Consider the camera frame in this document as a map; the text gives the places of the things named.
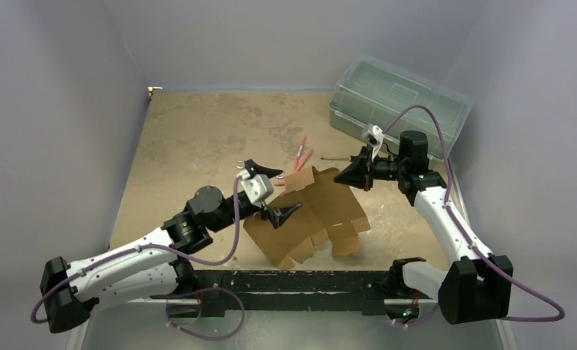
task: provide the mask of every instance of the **work surface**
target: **work surface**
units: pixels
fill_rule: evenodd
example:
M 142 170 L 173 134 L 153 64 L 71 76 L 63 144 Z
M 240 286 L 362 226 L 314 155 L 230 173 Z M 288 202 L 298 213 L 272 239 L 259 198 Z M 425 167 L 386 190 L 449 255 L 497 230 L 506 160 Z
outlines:
M 318 169 L 345 167 L 321 156 L 357 154 L 362 143 L 329 126 L 325 93 L 159 93 L 153 96 L 131 175 L 125 189 L 112 247 L 150 232 L 181 211 L 202 186 L 229 195 L 236 161 L 290 170 L 303 135 L 314 150 L 309 164 Z M 392 182 L 377 182 L 370 192 L 353 189 L 369 217 L 371 230 L 360 234 L 361 251 L 334 260 L 330 242 L 300 270 L 387 270 L 394 259 L 420 256 L 447 269 L 431 229 Z M 275 195 L 282 191 L 277 187 Z M 233 227 L 213 234 L 215 242 L 197 256 L 218 260 L 228 253 Z M 220 268 L 273 269 L 247 234 L 236 258 Z M 422 304 L 423 312 L 432 303 Z M 71 335 L 71 349 L 503 349 L 495 322 L 451 326 L 440 313 L 407 331 L 386 316 L 358 312 L 248 311 L 243 328 L 225 341 L 208 342 L 165 327 L 165 303 L 126 303 L 91 317 L 88 330 Z M 206 335 L 223 335 L 239 322 L 225 317 L 182 325 Z
M 111 247 L 138 239 L 181 211 L 206 185 L 231 194 L 236 162 L 252 158 L 290 173 L 307 135 L 314 154 L 307 165 L 343 169 L 348 162 L 320 157 L 356 155 L 363 143 L 329 126 L 328 93 L 155 93 L 134 158 Z M 276 187 L 274 195 L 283 190 Z M 370 220 L 361 250 L 331 257 L 330 242 L 298 270 L 387 270 L 394 259 L 423 257 L 447 269 L 432 230 L 394 182 L 370 192 L 353 189 Z M 219 268 L 272 269 L 244 231 L 235 257 Z M 214 243 L 196 256 L 219 260 L 230 250 L 234 227 L 213 233 Z

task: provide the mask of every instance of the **screwdriver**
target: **screwdriver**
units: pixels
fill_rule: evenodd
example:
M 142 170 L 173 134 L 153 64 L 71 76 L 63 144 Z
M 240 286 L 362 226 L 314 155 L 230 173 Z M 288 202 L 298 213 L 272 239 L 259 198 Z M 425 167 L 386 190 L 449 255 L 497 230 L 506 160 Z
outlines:
M 349 157 L 321 157 L 321 160 L 345 160 L 347 162 L 352 162 L 355 157 L 353 155 L 350 155 Z

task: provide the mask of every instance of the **wire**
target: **wire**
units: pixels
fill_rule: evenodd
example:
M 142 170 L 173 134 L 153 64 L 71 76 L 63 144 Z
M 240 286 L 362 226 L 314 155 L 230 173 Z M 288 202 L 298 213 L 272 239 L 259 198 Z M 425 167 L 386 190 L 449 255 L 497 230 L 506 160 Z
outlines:
M 228 255 L 225 258 L 221 259 L 220 261 L 203 260 L 203 259 L 199 259 L 197 257 L 193 257 L 189 254 L 179 252 L 178 250 L 173 249 L 169 246 L 162 246 L 160 244 L 145 244 L 145 245 L 139 246 L 138 249 L 137 248 L 125 249 L 121 252 L 116 252 L 116 253 L 111 254 L 111 255 L 103 258 L 103 259 L 97 260 L 94 263 L 90 264 L 89 266 L 82 268 L 79 272 L 76 272 L 76 273 L 68 276 L 66 279 L 58 282 L 54 287 L 52 287 L 52 289 L 48 290 L 43 296 L 41 296 L 39 301 L 35 304 L 35 306 L 33 307 L 32 311 L 31 311 L 31 322 L 33 322 L 35 324 L 41 324 L 41 323 L 47 322 L 47 318 L 46 319 L 37 319 L 37 312 L 39 311 L 39 308 L 41 308 L 41 305 L 43 305 L 45 303 L 45 301 L 49 297 L 51 297 L 54 293 L 56 293 L 58 290 L 63 288 L 65 285 L 67 285 L 71 281 L 78 279 L 81 275 L 85 275 L 86 273 L 93 270 L 94 268 L 97 268 L 99 266 L 102 266 L 102 265 L 110 262 L 110 261 L 118 259 L 119 257 L 123 257 L 123 256 L 133 254 L 133 253 L 139 253 L 142 250 L 146 250 L 146 249 L 160 249 L 160 250 L 164 250 L 164 251 L 170 252 L 172 254 L 175 254 L 176 256 L 181 257 L 183 259 L 188 259 L 188 260 L 191 260 L 191 261 L 203 264 L 203 265 L 218 266 L 218 265 L 222 265 L 223 263 L 226 263 L 227 261 L 229 261 L 232 258 L 232 256 L 234 255 L 234 252 L 236 251 L 237 243 L 239 242 L 239 226 L 240 226 L 239 221 L 241 220 L 241 217 L 239 216 L 240 215 L 240 213 L 239 213 L 239 181 L 240 180 L 241 180 L 240 176 L 237 176 L 236 179 L 234 180 L 234 186 L 233 186 L 233 191 L 234 191 L 234 194 L 233 194 L 234 242 L 233 242 L 233 246 L 232 246 L 231 250 L 229 251 Z M 208 288 L 207 289 L 200 289 L 199 291 L 196 291 L 195 293 L 204 292 L 206 290 L 208 290 Z M 239 326 L 237 327 L 237 329 L 235 331 L 229 333 L 232 336 L 237 331 L 239 331 L 239 329 L 241 329 L 241 325 L 243 324 L 243 321 L 245 320 L 245 308 L 243 307 L 243 303 L 241 302 L 241 300 L 239 299 L 239 297 L 237 295 L 235 295 L 234 293 L 230 292 L 227 289 L 224 289 L 223 292 L 227 292 L 229 295 L 234 297 L 237 300 L 237 303 L 239 303 L 239 305 L 241 306 L 241 310 L 243 311 L 243 313 L 242 313 L 243 316 L 241 318 L 241 322 L 239 323 Z
M 537 299 L 540 299 L 543 302 L 548 303 L 550 306 L 552 306 L 553 308 L 555 308 L 559 312 L 555 316 L 546 316 L 546 317 L 508 316 L 508 317 L 503 317 L 502 319 L 504 319 L 506 321 L 515 321 L 515 322 L 555 322 L 555 321 L 562 320 L 565 317 L 565 310 L 563 309 L 563 307 L 561 305 L 559 305 L 559 303 L 557 303 L 556 301 L 552 300 L 549 297 L 546 297 L 545 295 L 541 294 L 540 292 L 530 288 L 529 286 L 523 284 L 522 282 L 518 281 L 514 277 L 509 276 L 507 273 L 505 273 L 505 271 L 501 270 L 492 261 L 490 261 L 483 253 L 481 253 L 479 251 L 479 248 L 477 248 L 477 245 L 473 244 L 473 240 L 470 238 L 470 236 L 466 232 L 466 229 L 460 223 L 460 221 L 458 220 L 458 218 L 456 217 L 456 215 L 452 211 L 452 207 L 450 206 L 451 202 L 449 201 L 449 196 L 452 193 L 452 187 L 453 187 L 453 183 L 454 183 L 454 181 L 453 181 L 454 177 L 452 174 L 452 165 L 449 162 L 449 153 L 447 152 L 447 146 L 445 145 L 445 141 L 443 139 L 443 133 L 441 132 L 441 126 L 438 124 L 438 121 L 437 121 L 436 117 L 434 117 L 434 114 L 432 113 L 432 111 L 430 111 L 426 106 L 422 106 L 419 104 L 414 104 L 412 106 L 408 106 L 400 114 L 398 114 L 398 116 L 395 118 L 395 120 L 393 122 L 391 122 L 391 124 L 389 124 L 389 126 L 386 129 L 384 129 L 383 134 L 387 133 L 387 131 L 389 129 L 391 129 L 391 127 L 393 127 L 393 125 L 397 121 L 399 121 L 399 119 L 402 116 L 404 116 L 408 111 L 410 111 L 411 109 L 415 109 L 415 108 L 423 109 L 426 113 L 428 113 L 428 115 L 430 115 L 430 118 L 432 119 L 432 121 L 434 122 L 434 126 L 436 127 L 436 133 L 438 134 L 438 138 L 441 140 L 441 148 L 443 150 L 443 159 L 445 162 L 445 172 L 447 173 L 447 179 L 449 180 L 449 186 L 447 186 L 447 189 L 445 191 L 445 198 L 444 198 L 445 208 L 446 208 L 449 216 L 452 218 L 452 221 L 454 222 L 454 224 L 456 225 L 456 227 L 458 228 L 458 230 L 462 234 L 462 237 L 464 237 L 464 239 L 468 242 L 468 244 L 471 245 L 471 249 L 475 252 L 475 254 L 477 254 L 477 256 L 480 259 L 482 259 L 486 263 L 486 265 L 488 265 L 488 267 L 490 267 L 492 270 L 494 270 L 496 273 L 498 273 L 499 276 L 503 277 L 506 281 L 512 283 L 514 286 L 524 290 L 525 292 L 536 297 Z
M 241 299 L 239 299 L 239 297 L 236 294 L 234 294 L 234 292 L 232 292 L 228 289 L 222 288 L 222 287 L 211 287 L 211 288 L 199 289 L 199 290 L 196 290 L 194 292 L 190 292 L 190 293 L 183 294 L 183 295 L 178 295 L 176 297 L 169 297 L 168 299 L 182 299 L 182 298 L 190 297 L 192 295 L 197 295 L 198 293 L 213 292 L 213 291 L 224 292 L 224 293 L 230 295 L 232 298 L 234 298 L 234 300 L 236 300 L 236 302 L 239 304 L 239 307 L 241 307 L 241 320 L 239 321 L 239 324 L 236 325 L 234 330 L 231 330 L 230 332 L 228 332 L 224 335 L 212 337 L 209 335 L 203 335 L 203 334 L 196 333 L 196 332 L 193 332 L 191 330 L 185 329 L 185 328 L 179 326 L 178 324 L 174 323 L 174 321 L 172 321 L 172 319 L 170 318 L 169 304 L 166 304 L 166 318 L 168 319 L 168 323 L 166 323 L 166 326 L 167 327 L 168 326 L 173 327 L 175 330 L 180 330 L 183 333 L 193 335 L 194 337 L 200 338 L 204 341 L 223 341 L 223 340 L 228 339 L 228 338 L 232 337 L 233 335 L 235 335 L 241 329 L 241 327 L 243 327 L 243 323 L 245 322 L 245 306 L 243 305 L 243 301 L 241 301 Z
M 416 327 L 416 326 L 419 326 L 420 324 L 425 323 L 428 319 L 430 319 L 436 313 L 437 310 L 438 310 L 438 303 L 434 304 L 434 306 L 432 307 L 432 310 L 430 310 L 430 312 L 428 312 L 425 316 L 417 319 L 415 322 L 413 322 L 411 324 L 396 322 L 394 319 L 392 319 L 391 325 L 397 326 L 397 327 L 402 327 L 402 328 Z
M 383 144 L 385 145 L 385 148 L 387 149 L 387 155 L 392 155 L 390 149 L 389 149 L 389 145 L 383 141 Z
M 419 291 L 415 290 L 413 292 L 413 305 L 419 306 Z
M 410 161 L 411 161 L 410 158 L 405 157 L 405 158 L 402 158 L 402 160 L 400 160 L 400 161 L 398 162 L 398 171 L 397 171 L 398 175 L 396 175 L 396 177 L 398 178 L 398 182 L 400 182 L 400 181 L 404 182 L 404 174 L 403 174 L 403 172 L 402 172 L 402 165 L 403 165 L 404 163 L 408 163 L 408 162 L 410 162 Z

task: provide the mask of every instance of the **white bracket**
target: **white bracket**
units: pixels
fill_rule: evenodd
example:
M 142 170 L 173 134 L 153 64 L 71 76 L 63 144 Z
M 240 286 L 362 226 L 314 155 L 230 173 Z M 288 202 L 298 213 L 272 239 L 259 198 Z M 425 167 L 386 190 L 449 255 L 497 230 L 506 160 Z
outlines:
M 241 186 L 249 202 L 257 207 L 263 206 L 263 201 L 273 193 L 273 185 L 266 175 L 257 174 L 252 177 L 247 169 L 239 172 L 237 176 L 241 177 Z
M 370 144 L 373 147 L 372 161 L 374 161 L 374 158 L 379 154 L 379 151 L 383 147 L 383 140 L 384 140 L 383 130 L 378 125 L 367 124 L 363 128 L 361 136 L 365 139 L 365 141 L 368 144 Z M 371 137 L 374 137 L 375 140 L 374 143 L 370 140 Z
M 408 288 L 417 289 L 438 301 L 438 290 L 447 272 L 434 268 L 425 261 L 409 262 L 402 266 L 402 277 Z

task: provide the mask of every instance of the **cardboard flap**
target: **cardboard flap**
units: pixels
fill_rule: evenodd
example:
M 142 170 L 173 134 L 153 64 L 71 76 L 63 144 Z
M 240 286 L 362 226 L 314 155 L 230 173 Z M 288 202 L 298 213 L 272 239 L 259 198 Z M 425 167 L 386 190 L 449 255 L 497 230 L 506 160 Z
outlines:
M 284 179 L 284 192 L 268 205 L 286 207 L 301 202 L 283 226 L 273 229 L 260 215 L 244 220 L 243 228 L 273 265 L 290 269 L 314 255 L 314 247 L 333 243 L 332 255 L 345 257 L 359 251 L 359 232 L 370 224 L 361 205 L 345 184 L 333 180 L 337 168 L 304 168 Z
M 329 239 L 332 242 L 357 235 L 355 232 L 355 227 L 353 227 L 351 222 L 347 222 L 345 224 L 335 224 L 331 227 L 327 227 L 326 230 L 327 234 L 329 235 Z
M 327 231 L 325 231 L 325 230 L 320 230 L 320 231 L 316 232 L 315 234 L 311 235 L 311 242 L 315 246 L 321 246 L 324 243 L 327 243 L 327 241 L 329 241 L 329 235 L 327 234 Z
M 333 257 L 347 257 L 350 254 L 359 252 L 359 248 L 359 235 L 354 235 L 333 241 L 331 255 Z
M 311 239 L 304 239 L 298 246 L 288 253 L 297 263 L 303 264 L 304 261 L 314 256 L 314 245 Z
M 305 169 L 301 169 L 296 173 L 292 173 L 284 178 L 284 191 L 294 192 L 305 188 L 306 186 L 314 183 L 314 172 L 318 172 L 315 167 L 310 166 Z

